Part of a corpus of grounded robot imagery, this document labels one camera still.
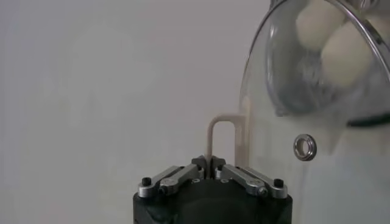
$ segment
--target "white background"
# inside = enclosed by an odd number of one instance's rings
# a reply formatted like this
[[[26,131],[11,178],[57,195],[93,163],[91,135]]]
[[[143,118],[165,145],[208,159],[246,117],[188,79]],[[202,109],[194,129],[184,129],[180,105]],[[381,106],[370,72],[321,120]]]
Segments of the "white background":
[[[188,164],[212,117],[237,111],[268,6],[0,1],[0,223],[132,223],[140,178]]]

